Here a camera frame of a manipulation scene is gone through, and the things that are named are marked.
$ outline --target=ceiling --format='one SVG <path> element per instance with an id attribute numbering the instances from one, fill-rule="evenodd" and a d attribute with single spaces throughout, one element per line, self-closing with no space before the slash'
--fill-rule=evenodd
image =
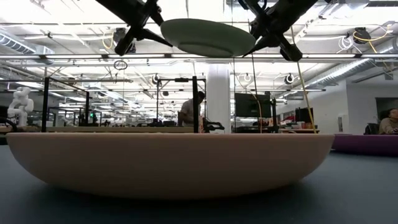
<path id="1" fill-rule="evenodd" d="M 162 16 L 165 20 L 176 18 L 197 18 L 226 23 L 242 30 L 249 30 L 248 21 L 254 19 L 251 12 L 243 8 L 226 4 L 225 0 L 160 0 Z M 110 13 L 94 0 L 43 0 L 40 2 L 44 8 L 38 7 L 38 0 L 2 0 L 0 1 L 0 28 L 15 35 L 24 43 L 43 45 L 52 49 L 55 54 L 114 54 L 111 39 L 115 28 L 127 25 Z M 318 20 L 320 11 L 326 6 L 320 1 L 303 15 L 293 26 L 294 34 L 307 28 L 307 34 L 298 41 L 298 47 L 307 54 L 343 54 L 351 52 L 365 52 L 370 49 L 368 44 L 349 44 L 350 47 L 342 49 L 342 39 L 347 32 L 352 33 L 355 27 L 365 27 L 372 38 L 381 38 L 373 44 L 394 37 L 398 26 L 394 22 L 386 27 L 389 21 L 398 21 L 398 14 L 394 7 L 365 7 L 356 11 L 345 11 Z M 160 28 L 149 20 L 146 28 L 161 35 Z M 291 39 L 291 33 L 285 36 Z M 164 46 L 157 42 L 142 40 L 136 42 L 139 54 L 166 54 L 184 53 L 179 49 Z M 2 54 L 17 54 L 17 52 L 0 47 Z M 279 53 L 278 48 L 263 49 L 257 53 Z M 142 114 L 148 114 L 155 108 L 155 89 L 152 77 L 157 74 L 161 78 L 199 77 L 206 76 L 210 61 L 206 59 L 175 60 L 172 58 L 148 58 L 125 60 L 130 66 L 126 70 L 117 71 L 113 67 L 114 60 L 56 60 L 52 65 L 44 65 L 33 61 L 7 61 L 17 66 L 24 67 L 39 77 L 44 76 L 45 66 L 53 77 L 67 79 L 128 79 L 130 82 L 101 83 L 102 88 L 129 89 L 131 91 L 118 91 L 123 98 L 132 103 L 142 104 Z M 288 74 L 298 75 L 297 64 L 290 62 L 236 62 L 231 63 L 231 89 L 234 86 L 239 91 L 250 91 L 254 88 L 253 73 L 256 74 L 258 89 L 286 88 L 284 78 Z M 300 63 L 304 77 L 314 77 L 336 65 L 331 62 L 303 62 Z M 174 114 L 179 110 L 180 104 L 191 98 L 191 84 L 170 82 L 163 86 L 162 91 L 169 91 L 169 96 L 161 96 L 165 104 L 160 109 L 162 113 Z"/>

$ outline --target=person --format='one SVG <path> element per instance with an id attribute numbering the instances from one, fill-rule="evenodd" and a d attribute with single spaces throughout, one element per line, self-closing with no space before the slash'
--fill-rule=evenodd
<path id="1" fill-rule="evenodd" d="M 389 109 L 381 116 L 379 134 L 398 134 L 398 109 Z"/>
<path id="2" fill-rule="evenodd" d="M 204 92 L 198 92 L 198 115 L 200 114 L 200 104 L 205 99 L 206 95 Z M 182 126 L 193 127 L 193 99 L 187 100 L 182 104 L 180 111 L 180 119 L 182 120 Z"/>

